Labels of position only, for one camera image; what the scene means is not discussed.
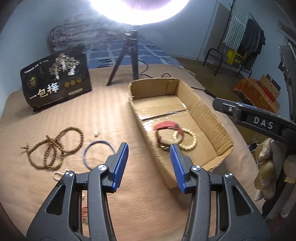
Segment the dark hanging clothes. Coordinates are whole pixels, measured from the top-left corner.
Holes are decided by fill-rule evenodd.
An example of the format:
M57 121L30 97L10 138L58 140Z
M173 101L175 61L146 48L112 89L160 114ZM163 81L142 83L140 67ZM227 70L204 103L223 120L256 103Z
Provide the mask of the dark hanging clothes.
M255 60L265 45L264 31L259 24L252 18L248 19L246 29L238 48L238 54L244 57L243 67L247 71L251 71Z

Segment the folded floral quilt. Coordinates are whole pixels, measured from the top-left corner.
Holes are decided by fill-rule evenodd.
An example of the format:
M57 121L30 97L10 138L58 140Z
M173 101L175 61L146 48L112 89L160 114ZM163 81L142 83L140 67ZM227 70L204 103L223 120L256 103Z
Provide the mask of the folded floral quilt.
M127 24L118 23L98 14L79 14L53 27L47 37L52 52L77 45L90 45L120 38L128 29Z

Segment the plush toy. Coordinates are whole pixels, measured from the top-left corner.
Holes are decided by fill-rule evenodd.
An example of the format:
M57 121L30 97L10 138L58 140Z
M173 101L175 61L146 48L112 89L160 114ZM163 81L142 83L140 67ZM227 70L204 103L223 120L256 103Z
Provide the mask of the plush toy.
M263 214L287 218L295 205L295 154L279 141L267 138L255 149L258 174L255 201L265 200Z

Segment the orange cloth covered box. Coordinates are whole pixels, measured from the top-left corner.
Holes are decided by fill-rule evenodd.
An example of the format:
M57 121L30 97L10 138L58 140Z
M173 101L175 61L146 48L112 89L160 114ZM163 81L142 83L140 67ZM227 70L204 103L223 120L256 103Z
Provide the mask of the orange cloth covered box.
M244 103L277 113L280 104L276 100L273 101L257 82L253 78L243 78L233 87L233 91Z

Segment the cardboard box with red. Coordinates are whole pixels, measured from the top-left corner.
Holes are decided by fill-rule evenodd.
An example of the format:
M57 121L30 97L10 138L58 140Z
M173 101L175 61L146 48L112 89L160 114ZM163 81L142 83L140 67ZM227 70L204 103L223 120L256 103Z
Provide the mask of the cardboard box with red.
M256 82L267 96L275 102L278 96L280 95L281 87L276 83L276 81L269 75L262 75L260 80Z

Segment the black snack bag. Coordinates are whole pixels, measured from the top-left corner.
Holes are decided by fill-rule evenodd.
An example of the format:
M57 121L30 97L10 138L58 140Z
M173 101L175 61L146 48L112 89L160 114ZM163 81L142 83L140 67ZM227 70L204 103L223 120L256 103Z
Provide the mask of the black snack bag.
M23 95L34 112L92 91L84 46L67 48L20 71Z

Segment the red cord green pendant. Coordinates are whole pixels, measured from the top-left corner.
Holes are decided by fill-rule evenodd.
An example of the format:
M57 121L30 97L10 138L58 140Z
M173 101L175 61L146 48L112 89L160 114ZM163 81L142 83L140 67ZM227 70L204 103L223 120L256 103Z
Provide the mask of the red cord green pendant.
M81 217L82 217L82 222L88 224L88 207L82 207L82 211L81 211Z

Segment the white striped hanging cloth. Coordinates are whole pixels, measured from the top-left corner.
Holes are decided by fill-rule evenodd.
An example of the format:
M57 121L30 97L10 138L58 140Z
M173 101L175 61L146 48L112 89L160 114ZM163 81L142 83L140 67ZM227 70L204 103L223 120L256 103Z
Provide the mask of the white striped hanging cloth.
M240 1L234 1L230 22L223 43L230 49L237 51L243 39L244 32L250 18L250 12Z

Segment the open cardboard box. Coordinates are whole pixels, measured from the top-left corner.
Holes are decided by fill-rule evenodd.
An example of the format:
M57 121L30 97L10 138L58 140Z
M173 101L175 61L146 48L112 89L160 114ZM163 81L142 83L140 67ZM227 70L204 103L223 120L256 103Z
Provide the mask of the open cardboard box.
M169 154L172 143L178 142L182 153L207 171L217 168L233 150L233 141L213 111L182 80L133 81L129 102L170 189L177 186Z

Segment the yellow crate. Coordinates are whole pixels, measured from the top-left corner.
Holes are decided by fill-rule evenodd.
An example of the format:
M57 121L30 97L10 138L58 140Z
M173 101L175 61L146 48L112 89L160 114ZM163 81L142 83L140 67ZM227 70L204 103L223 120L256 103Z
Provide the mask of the yellow crate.
M227 52L227 64L233 67L241 67L247 57L247 53L245 52L243 55L240 55L238 52L228 49Z

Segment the black clothes rack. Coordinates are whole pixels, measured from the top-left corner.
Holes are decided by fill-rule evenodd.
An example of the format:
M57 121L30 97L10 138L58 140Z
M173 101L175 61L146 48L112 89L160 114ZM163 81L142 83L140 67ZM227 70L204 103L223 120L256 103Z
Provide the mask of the black clothes rack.
M240 1L233 1L218 47L207 51L203 65L216 76L221 66L231 73L252 75L252 66L261 54L266 37L264 30Z

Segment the blue thin bangle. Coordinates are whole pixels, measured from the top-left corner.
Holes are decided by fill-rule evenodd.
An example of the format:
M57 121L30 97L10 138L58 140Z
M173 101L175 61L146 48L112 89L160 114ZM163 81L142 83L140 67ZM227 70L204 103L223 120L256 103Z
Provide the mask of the blue thin bangle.
M87 155L87 152L88 150L96 145L96 144L104 144L104 145L107 145L111 148L113 154L115 155L116 154L116 150L115 150L115 147L112 143L108 142L108 141L103 141L103 140L96 140L96 141L93 141L91 142L83 151L83 156L82 156L82 161L84 163L84 165L89 169L89 170L92 170L92 167L89 165L87 159L86 159L86 155Z

